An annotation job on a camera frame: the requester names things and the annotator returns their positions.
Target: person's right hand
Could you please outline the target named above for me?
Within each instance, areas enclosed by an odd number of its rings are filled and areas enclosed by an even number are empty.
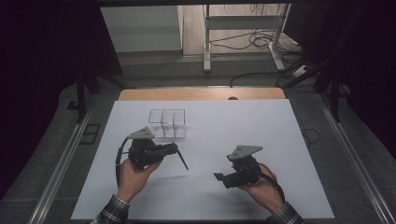
[[[268,167],[261,164],[260,167],[263,174],[269,175],[276,180],[276,175]],[[239,188],[246,191],[256,203],[266,208],[272,214],[283,206],[282,199],[275,186],[262,177],[259,177],[259,180],[255,184],[244,185]]]
[[[149,176],[160,164],[159,161],[139,170],[129,159],[125,160],[120,168],[120,184],[117,196],[129,203],[146,186]]]

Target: white table surface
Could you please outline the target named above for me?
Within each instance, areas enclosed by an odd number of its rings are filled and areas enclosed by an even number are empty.
[[[131,202],[129,219],[238,220],[270,214],[244,191],[226,189],[213,173],[233,173],[226,155],[237,145],[262,146],[253,154],[276,173],[278,183],[303,218],[333,218],[289,100],[117,101],[72,219],[93,219],[117,192],[115,159],[123,139],[149,126],[151,109],[185,109],[183,139],[154,139],[178,144],[178,155],[164,158],[146,187]],[[131,145],[128,141],[124,151]]]

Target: wrist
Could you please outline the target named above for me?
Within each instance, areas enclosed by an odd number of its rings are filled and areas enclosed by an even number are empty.
[[[117,191],[116,195],[117,195],[117,197],[123,199],[127,203],[130,203],[132,198],[134,197],[134,195],[131,195],[130,193],[128,193],[128,192],[126,192],[126,191],[124,191],[122,189],[119,189]]]
[[[284,204],[282,202],[274,202],[272,204],[267,204],[267,209],[271,214],[273,214],[279,211],[283,205]]]

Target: plaid shirt sleeve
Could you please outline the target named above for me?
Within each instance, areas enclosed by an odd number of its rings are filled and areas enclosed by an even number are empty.
[[[268,217],[267,221],[273,224],[304,224],[304,220],[288,202]]]
[[[128,217],[129,204],[115,194],[101,213],[91,222],[91,224],[119,224]]]

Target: metal frame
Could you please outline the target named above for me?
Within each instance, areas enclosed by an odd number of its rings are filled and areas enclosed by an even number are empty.
[[[67,146],[64,149],[64,153],[59,159],[58,163],[55,166],[55,169],[52,172],[51,177],[49,178],[49,182],[47,186],[44,188],[43,193],[38,200],[37,205],[35,206],[35,210],[31,215],[28,223],[44,223],[44,220],[47,217],[47,213],[50,210],[53,200],[55,199],[55,195],[61,186],[62,181],[64,180],[64,175],[66,174],[67,168],[70,164],[70,161],[73,158],[74,152],[78,146],[79,139],[81,138],[85,126],[90,119],[93,106],[96,102],[96,95],[92,96],[92,99],[89,101],[88,110],[82,119],[81,123],[79,123],[76,129],[73,132]]]
[[[384,224],[396,223],[395,218],[390,212],[389,206],[382,196],[380,190],[376,186],[373,179],[370,177],[368,171],[364,167],[361,158],[356,153],[355,148],[350,142],[347,134],[344,131],[342,123],[338,122],[333,116],[332,112],[329,110],[329,104],[327,102],[326,96],[324,93],[317,94],[318,100],[321,103],[324,114],[326,115],[327,120],[329,121],[332,129],[334,130],[335,135],[337,136],[342,149],[346,153],[346,157],[348,158],[352,168],[355,171],[356,176],[358,177],[361,185],[363,186],[366,194],[372,203],[374,210],[378,214],[378,217],[381,219],[381,222]]]
[[[279,16],[213,16],[210,17],[210,5],[206,5],[205,16],[205,51],[204,51],[204,71],[210,72],[210,42],[209,33],[211,30],[252,30],[252,29],[274,29],[274,41],[270,43],[269,50],[276,64],[278,71],[284,71],[285,66],[277,51],[277,43],[280,33],[282,33],[286,14],[290,4],[286,4]]]

